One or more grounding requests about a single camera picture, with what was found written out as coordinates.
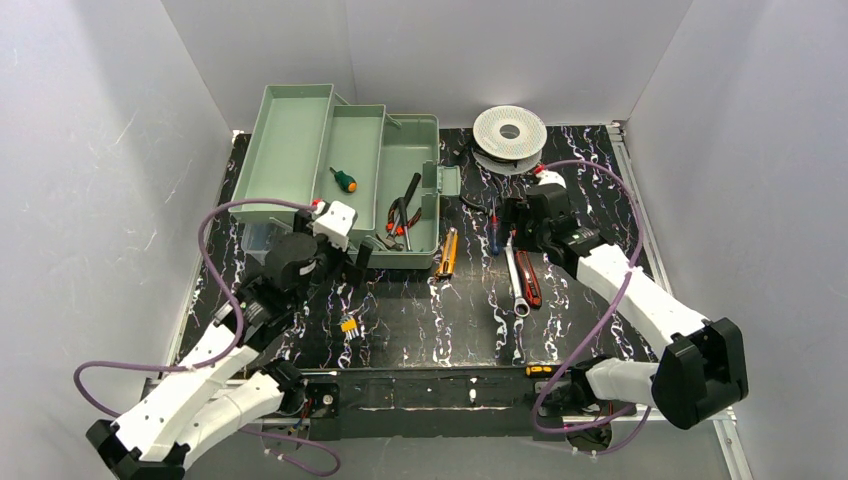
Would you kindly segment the red black utility knife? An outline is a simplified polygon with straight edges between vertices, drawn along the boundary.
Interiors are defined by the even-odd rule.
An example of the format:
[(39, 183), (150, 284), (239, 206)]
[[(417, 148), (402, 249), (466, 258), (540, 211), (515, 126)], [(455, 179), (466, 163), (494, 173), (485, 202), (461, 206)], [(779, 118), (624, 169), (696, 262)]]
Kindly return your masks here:
[(542, 293), (530, 256), (525, 250), (515, 254), (517, 266), (522, 277), (522, 295), (532, 310), (542, 307)]

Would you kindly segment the small black hammer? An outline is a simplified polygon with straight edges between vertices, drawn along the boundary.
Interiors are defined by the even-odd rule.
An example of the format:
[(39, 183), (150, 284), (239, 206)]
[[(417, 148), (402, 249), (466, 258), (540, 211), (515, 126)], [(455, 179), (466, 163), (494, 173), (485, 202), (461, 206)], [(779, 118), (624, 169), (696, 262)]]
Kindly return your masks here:
[(396, 198), (389, 209), (386, 230), (391, 238), (402, 236), (404, 250), (411, 251), (409, 229), (414, 225), (417, 215), (407, 214), (407, 203), (403, 197)]

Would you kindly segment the green handled screwdriver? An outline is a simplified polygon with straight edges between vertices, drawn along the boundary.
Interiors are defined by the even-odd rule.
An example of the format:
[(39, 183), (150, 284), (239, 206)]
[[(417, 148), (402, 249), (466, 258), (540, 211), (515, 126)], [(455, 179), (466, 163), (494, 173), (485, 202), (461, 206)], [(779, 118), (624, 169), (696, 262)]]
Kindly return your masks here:
[(333, 180), (344, 193), (354, 193), (357, 190), (357, 182), (351, 176), (342, 170), (329, 168)]

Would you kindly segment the green plastic tool box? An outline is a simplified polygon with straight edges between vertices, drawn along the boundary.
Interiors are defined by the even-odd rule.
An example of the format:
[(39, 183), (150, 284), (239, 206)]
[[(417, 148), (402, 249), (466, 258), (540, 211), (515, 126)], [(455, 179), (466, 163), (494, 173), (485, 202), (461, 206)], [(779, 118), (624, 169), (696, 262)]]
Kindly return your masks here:
[[(329, 168), (357, 182), (344, 193)], [(411, 251), (380, 252), (385, 233), (378, 205), (403, 196), (422, 175), (408, 208)], [(440, 201), (455, 197), (460, 172), (440, 163), (439, 121), (432, 114), (391, 114), (383, 104), (351, 104), (331, 84), (268, 85), (238, 177), (231, 214), (247, 224), (291, 226), (294, 210), (267, 199), (308, 204), (340, 201), (354, 209), (351, 245), (372, 244), (370, 267), (427, 269), (440, 247)]]

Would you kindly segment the blue handled screwdriver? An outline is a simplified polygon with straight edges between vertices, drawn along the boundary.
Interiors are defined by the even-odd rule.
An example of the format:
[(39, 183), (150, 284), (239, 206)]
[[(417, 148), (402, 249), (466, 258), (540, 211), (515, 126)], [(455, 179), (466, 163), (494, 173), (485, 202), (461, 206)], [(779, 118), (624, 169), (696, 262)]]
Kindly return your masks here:
[(489, 248), (491, 255), (493, 257), (497, 257), (501, 251), (502, 247), (498, 240), (498, 229), (499, 229), (499, 220), (497, 216), (497, 206), (498, 206), (498, 198), (495, 197), (492, 200), (491, 208), (489, 209)]

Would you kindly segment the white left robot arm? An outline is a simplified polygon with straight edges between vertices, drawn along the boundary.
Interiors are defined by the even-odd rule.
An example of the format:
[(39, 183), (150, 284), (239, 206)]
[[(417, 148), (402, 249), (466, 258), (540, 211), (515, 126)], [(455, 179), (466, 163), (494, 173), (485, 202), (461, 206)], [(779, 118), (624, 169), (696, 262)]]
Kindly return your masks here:
[(289, 330), (311, 289), (325, 282), (358, 284), (372, 250), (348, 253), (356, 211), (339, 201), (296, 205), (294, 226), (237, 289), (200, 340), (162, 380), (124, 413), (95, 422), (87, 439), (119, 479), (181, 479), (204, 453), (266, 415), (298, 420), (319, 395), (287, 360), (259, 367), (241, 386), (227, 382)]

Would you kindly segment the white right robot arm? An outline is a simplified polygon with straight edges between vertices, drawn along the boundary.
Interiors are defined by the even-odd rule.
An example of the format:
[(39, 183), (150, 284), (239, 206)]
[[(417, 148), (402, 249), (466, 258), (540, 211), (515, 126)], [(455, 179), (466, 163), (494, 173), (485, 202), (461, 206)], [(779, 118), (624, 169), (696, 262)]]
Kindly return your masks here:
[(547, 255), (602, 296), (658, 355), (656, 363), (600, 355), (565, 361), (538, 394), (540, 409), (558, 385), (576, 408), (621, 401), (655, 408), (688, 430), (749, 394), (743, 334), (730, 319), (710, 320), (683, 305), (597, 229), (578, 224), (568, 194), (556, 183), (507, 198), (498, 210), (504, 248)]

